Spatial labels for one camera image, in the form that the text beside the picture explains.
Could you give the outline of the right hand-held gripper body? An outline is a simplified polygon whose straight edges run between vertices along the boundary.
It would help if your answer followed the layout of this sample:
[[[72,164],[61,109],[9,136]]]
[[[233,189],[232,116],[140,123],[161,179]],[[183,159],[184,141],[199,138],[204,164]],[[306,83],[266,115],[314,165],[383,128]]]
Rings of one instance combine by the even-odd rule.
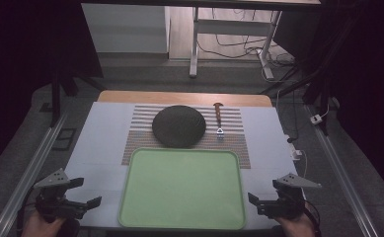
[[[278,199],[260,200],[260,203],[257,206],[258,215],[265,215],[270,219],[282,217],[291,220],[299,217],[306,209],[302,189],[322,188],[321,184],[314,183],[292,173],[276,180],[282,184],[282,189],[276,190]]]

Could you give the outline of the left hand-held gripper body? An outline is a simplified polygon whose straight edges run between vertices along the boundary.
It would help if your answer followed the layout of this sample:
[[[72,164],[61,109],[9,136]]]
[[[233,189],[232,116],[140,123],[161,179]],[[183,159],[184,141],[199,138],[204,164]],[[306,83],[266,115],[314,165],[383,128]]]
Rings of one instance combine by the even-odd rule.
[[[87,212],[82,209],[82,202],[66,198],[70,181],[60,168],[35,183],[34,188],[39,189],[35,207],[46,221],[53,221],[55,217],[82,219]]]

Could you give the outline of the person's right hand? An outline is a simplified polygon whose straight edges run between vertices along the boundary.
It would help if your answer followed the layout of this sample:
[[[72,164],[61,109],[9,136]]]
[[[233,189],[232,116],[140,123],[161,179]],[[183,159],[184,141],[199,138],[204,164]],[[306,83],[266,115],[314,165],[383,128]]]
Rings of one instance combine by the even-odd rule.
[[[282,217],[276,217],[274,220],[281,225],[286,237],[315,237],[314,224],[306,214],[292,220]]]

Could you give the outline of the person's left hand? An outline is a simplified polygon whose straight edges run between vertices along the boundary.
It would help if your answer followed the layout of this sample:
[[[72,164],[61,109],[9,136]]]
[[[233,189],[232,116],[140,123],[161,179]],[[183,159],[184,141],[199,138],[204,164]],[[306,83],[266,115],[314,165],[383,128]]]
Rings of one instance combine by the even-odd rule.
[[[65,218],[56,218],[47,222],[35,210],[26,222],[21,237],[56,237],[65,221]]]

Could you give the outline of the dark floor plate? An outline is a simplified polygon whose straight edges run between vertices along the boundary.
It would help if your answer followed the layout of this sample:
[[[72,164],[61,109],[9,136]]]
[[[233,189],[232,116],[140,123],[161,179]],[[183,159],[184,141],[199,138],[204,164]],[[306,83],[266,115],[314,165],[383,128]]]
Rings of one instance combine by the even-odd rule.
[[[76,128],[62,128],[52,145],[55,151],[68,151],[76,134]]]

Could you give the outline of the white table cover sheet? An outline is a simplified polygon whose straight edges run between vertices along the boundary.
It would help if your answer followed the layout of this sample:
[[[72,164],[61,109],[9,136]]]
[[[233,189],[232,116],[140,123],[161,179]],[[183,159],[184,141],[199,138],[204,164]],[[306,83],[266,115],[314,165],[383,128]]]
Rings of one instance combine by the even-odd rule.
[[[84,227],[114,230],[168,230],[170,228],[131,228],[118,221],[125,180],[129,169],[122,165],[134,107],[132,103],[96,103],[65,168],[71,178],[81,177],[84,184],[68,191],[75,200],[101,197],[99,207],[88,211],[81,224]],[[250,169],[240,167],[246,224],[239,230],[267,229],[273,221],[258,215],[248,201],[248,193],[261,200],[277,197],[272,181],[294,172],[295,167],[277,113],[273,108],[234,107],[241,110]]]

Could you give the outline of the striped woven placemat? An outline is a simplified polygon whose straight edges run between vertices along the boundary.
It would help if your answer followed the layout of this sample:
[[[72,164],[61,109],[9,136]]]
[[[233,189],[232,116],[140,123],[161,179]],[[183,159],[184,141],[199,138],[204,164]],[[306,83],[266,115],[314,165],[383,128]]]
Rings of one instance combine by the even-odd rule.
[[[141,147],[165,148],[152,131],[152,121],[155,116],[167,108],[167,105],[138,104],[134,107],[132,120],[122,155],[121,164],[128,165],[131,154]],[[234,107],[220,109],[221,127],[224,131],[222,138],[216,134],[217,120],[215,108],[209,106],[193,106],[205,118],[206,130],[202,139],[193,149],[228,150],[237,154],[242,169],[250,169],[251,162],[242,121],[241,110]]]

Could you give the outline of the green plastic tray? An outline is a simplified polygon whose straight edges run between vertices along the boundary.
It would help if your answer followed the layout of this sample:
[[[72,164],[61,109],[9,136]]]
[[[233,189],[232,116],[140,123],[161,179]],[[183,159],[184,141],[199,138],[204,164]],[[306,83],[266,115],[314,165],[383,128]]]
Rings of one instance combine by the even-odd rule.
[[[243,228],[246,211],[237,155],[222,150],[135,150],[118,221],[131,228]]]

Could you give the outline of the black metal stand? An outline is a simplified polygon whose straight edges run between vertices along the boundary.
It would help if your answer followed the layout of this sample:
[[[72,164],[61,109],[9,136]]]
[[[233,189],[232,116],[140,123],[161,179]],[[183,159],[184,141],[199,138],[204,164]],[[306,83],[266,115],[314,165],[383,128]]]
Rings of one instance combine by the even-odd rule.
[[[54,127],[60,118],[60,85],[58,71],[55,70],[51,80],[52,119],[50,126]]]

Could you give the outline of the round black plate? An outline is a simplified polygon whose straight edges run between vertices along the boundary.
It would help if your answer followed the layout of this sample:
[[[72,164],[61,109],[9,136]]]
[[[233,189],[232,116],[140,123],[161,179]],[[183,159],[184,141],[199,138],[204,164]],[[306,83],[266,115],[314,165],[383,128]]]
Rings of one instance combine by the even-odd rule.
[[[182,105],[167,107],[152,122],[155,138],[173,148],[188,148],[197,144],[205,134],[204,116],[194,108]]]

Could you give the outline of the black tripod stand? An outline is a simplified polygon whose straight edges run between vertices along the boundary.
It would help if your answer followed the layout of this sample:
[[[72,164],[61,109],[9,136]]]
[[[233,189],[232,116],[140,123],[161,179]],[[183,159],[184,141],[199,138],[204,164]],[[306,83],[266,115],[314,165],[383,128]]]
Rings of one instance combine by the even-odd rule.
[[[328,100],[331,83],[329,73],[330,66],[339,50],[341,28],[338,27],[338,16],[332,11],[318,12],[317,15],[319,16],[318,26],[308,55],[296,62],[280,80],[264,89],[262,94],[278,88],[300,69],[307,69],[308,74],[305,77],[290,86],[280,89],[276,92],[276,95],[280,98],[307,85],[308,89],[302,100],[306,105],[311,105],[316,99],[320,98],[320,117],[322,120],[317,125],[325,135],[328,135],[327,114],[329,111]]]

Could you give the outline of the dark curtain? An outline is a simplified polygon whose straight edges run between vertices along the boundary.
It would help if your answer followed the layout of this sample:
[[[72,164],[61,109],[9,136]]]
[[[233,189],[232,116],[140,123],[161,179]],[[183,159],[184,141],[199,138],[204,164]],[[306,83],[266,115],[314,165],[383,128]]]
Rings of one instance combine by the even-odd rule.
[[[0,0],[0,155],[23,122],[35,90],[58,80],[101,77],[83,0]]]
[[[304,99],[325,92],[337,119],[384,182],[384,0],[321,0],[323,11],[285,11],[275,40],[311,74],[339,36],[343,43]]]

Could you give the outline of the white cabinet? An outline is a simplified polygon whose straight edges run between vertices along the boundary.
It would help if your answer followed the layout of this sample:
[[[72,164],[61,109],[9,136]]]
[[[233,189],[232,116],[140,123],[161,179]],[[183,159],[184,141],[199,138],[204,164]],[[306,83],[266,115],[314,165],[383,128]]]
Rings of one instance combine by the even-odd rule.
[[[97,52],[168,53],[170,8],[82,4]]]

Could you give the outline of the aluminium rail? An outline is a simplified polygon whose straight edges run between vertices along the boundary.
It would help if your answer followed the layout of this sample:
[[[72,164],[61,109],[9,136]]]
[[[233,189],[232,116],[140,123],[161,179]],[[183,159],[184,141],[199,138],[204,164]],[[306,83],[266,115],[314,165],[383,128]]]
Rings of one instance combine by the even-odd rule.
[[[23,176],[20,178],[19,183],[15,187],[11,197],[8,199],[8,202],[0,214],[0,237],[6,237],[11,230],[17,217],[18,210],[21,208],[28,190],[38,176],[38,173],[43,166],[59,131],[67,120],[67,117],[68,113],[62,112],[55,125],[46,130],[46,133],[43,136],[28,167],[23,173]]]
[[[323,186],[307,197],[320,211],[324,236],[381,237],[331,137],[310,121],[303,131],[307,177]]]

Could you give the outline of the wooden-handled metal utensil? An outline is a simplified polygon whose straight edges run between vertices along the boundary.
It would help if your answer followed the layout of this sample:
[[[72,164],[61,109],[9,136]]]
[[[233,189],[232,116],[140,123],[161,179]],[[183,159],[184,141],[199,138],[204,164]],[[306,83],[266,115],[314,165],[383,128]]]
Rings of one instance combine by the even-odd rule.
[[[223,104],[217,102],[217,103],[214,103],[213,106],[215,108],[215,114],[216,114],[216,120],[217,120],[216,135],[218,139],[223,139],[224,131],[222,128],[221,112],[220,112],[220,108],[223,106]]]

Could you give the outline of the white metal desk frame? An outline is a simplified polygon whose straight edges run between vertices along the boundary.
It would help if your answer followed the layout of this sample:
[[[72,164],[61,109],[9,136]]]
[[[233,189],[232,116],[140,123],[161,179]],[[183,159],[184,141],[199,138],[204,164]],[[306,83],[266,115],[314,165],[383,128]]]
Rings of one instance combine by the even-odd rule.
[[[199,17],[199,8],[192,10],[192,54],[190,64],[190,77],[197,75],[197,50],[198,35],[224,35],[224,36],[248,36],[263,37],[264,45],[255,49],[256,55],[261,63],[262,70],[266,79],[272,79],[273,74],[269,66],[267,55],[269,48],[279,22],[281,12],[272,11],[271,19],[268,22],[257,21],[237,21],[237,20],[219,20],[201,19]]]

